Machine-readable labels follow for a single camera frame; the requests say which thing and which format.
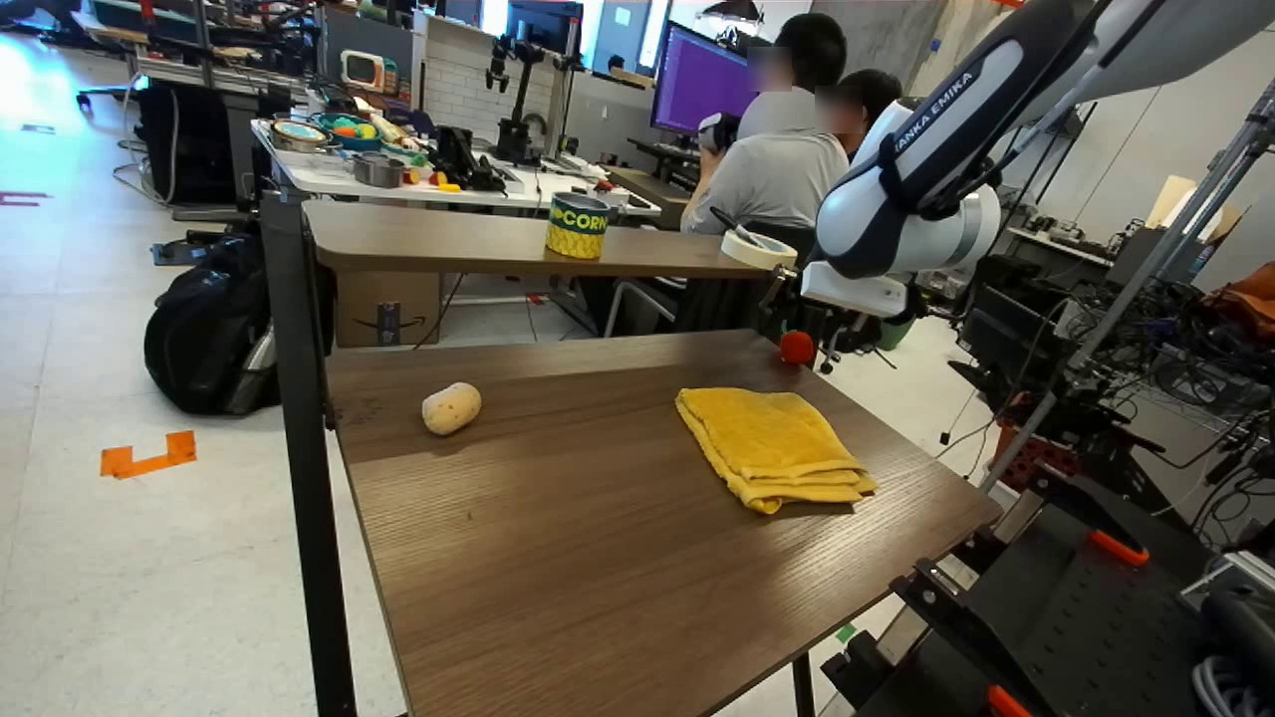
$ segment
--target table leg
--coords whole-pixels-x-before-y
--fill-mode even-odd
[[[264,252],[280,352],[282,432],[292,467],[294,536],[304,562],[304,601],[312,634],[313,702],[322,717],[354,715],[341,569],[322,447],[322,352],[313,245],[294,193],[264,196]]]
[[[794,663],[796,717],[814,717],[807,655]]]

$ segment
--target dark hair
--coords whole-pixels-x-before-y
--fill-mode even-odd
[[[875,116],[904,96],[904,86],[880,68],[862,68],[862,71],[850,71],[846,80],[862,80],[863,86],[863,121],[867,129],[875,125]]]
[[[846,71],[846,31],[824,13],[794,15],[770,47],[773,66],[790,66],[796,86],[842,80]]]

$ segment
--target person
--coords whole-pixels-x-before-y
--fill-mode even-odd
[[[862,68],[850,71],[846,80],[863,86],[863,133],[880,121],[880,113],[895,100],[904,100],[904,86],[880,68]]]
[[[681,232],[719,236],[734,225],[814,226],[820,200],[850,177],[846,148],[803,140],[803,86],[842,80],[846,31],[824,13],[794,15],[761,68],[734,148],[702,148],[702,181]]]

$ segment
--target purple screen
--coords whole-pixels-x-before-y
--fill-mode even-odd
[[[758,92],[758,66],[668,24],[653,129],[697,133],[703,116],[743,116]]]

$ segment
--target brown table surface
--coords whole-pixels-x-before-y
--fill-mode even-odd
[[[429,437],[417,404],[476,383]],[[709,476],[678,387],[802,390],[880,495],[761,518]],[[996,518],[758,337],[336,354],[340,441],[415,715],[703,715]]]
[[[611,226],[599,262],[545,252],[545,218],[423,210],[389,204],[305,204],[322,262],[358,273],[508,273],[508,277],[690,277],[765,278],[718,252],[711,236]]]

